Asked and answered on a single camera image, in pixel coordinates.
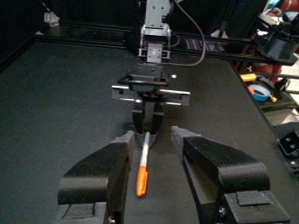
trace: orange pen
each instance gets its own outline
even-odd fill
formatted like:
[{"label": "orange pen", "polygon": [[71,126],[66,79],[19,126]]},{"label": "orange pen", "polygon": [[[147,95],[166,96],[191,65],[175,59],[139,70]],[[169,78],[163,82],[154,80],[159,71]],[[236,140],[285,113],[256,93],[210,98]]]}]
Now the orange pen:
[{"label": "orange pen", "polygon": [[149,146],[150,144],[150,132],[145,134],[145,146],[143,146],[143,155],[141,159],[141,166],[138,170],[138,178],[137,178],[137,189],[135,194],[138,197],[142,197],[146,194],[146,187],[147,187],[147,154],[149,154]]}]

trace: black work surface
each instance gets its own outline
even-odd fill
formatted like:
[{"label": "black work surface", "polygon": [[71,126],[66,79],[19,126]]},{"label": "black work surface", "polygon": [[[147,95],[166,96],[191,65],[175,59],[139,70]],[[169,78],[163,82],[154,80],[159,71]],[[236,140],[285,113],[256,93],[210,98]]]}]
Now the black work surface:
[{"label": "black work surface", "polygon": [[[189,62],[197,58],[181,58]],[[0,76],[0,223],[53,223],[63,174],[133,129],[131,102],[111,100],[111,85],[138,58],[126,50],[35,43]],[[137,149],[126,223],[198,223],[191,191],[170,139],[177,125],[265,162],[272,190],[299,223],[299,186],[277,138],[230,63],[206,59],[178,74],[170,89],[191,91],[191,106],[167,106],[149,155],[149,191],[135,196]]]}]

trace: white pen barrel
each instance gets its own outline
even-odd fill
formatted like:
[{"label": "white pen barrel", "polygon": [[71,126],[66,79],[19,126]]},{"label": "white pen barrel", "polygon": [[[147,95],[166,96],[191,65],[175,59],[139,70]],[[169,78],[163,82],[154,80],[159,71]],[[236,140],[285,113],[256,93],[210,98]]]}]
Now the white pen barrel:
[{"label": "white pen barrel", "polygon": [[149,154],[149,145],[150,145],[150,132],[145,133],[145,146],[143,146],[143,155],[142,155],[142,159],[141,159],[141,166],[147,165],[147,154]]}]

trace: wire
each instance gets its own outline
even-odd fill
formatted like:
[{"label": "wire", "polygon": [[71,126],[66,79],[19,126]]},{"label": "wire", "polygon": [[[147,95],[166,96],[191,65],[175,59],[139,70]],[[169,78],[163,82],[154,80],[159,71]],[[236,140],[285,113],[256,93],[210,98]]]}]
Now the wire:
[{"label": "wire", "polygon": [[171,48],[177,47],[182,42],[181,36],[177,34],[174,34],[174,36],[177,37],[177,42],[175,42],[175,44],[170,45]]},{"label": "wire", "polygon": [[161,63],[159,65],[163,65],[163,66],[178,66],[178,67],[195,67],[198,66],[203,59],[205,59],[205,56],[206,56],[206,51],[207,51],[207,43],[206,43],[206,39],[205,39],[205,35],[203,35],[203,32],[202,32],[202,28],[199,27],[198,23],[194,21],[193,17],[190,16],[190,14],[186,12],[186,10],[183,9],[183,7],[181,6],[179,0],[174,0],[178,8],[181,9],[182,13],[185,14],[185,16],[191,20],[191,22],[194,23],[195,27],[198,28],[199,30],[199,33],[201,33],[201,40],[202,40],[202,52],[201,52],[201,58],[197,62],[191,63],[191,64],[179,64],[179,63],[170,63],[170,62],[165,62],[165,63]]}]

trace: screw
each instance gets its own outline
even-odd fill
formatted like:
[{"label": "screw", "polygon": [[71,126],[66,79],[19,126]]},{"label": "screw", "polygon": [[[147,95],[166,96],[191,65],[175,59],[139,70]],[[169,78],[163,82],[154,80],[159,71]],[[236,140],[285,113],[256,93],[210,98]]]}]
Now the screw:
[{"label": "screw", "polygon": [[111,216],[107,217],[107,223],[109,224],[115,224],[117,221],[111,218]]},{"label": "screw", "polygon": [[228,215],[228,210],[226,210],[226,208],[222,206],[221,208],[220,208],[220,217],[225,217]]}]

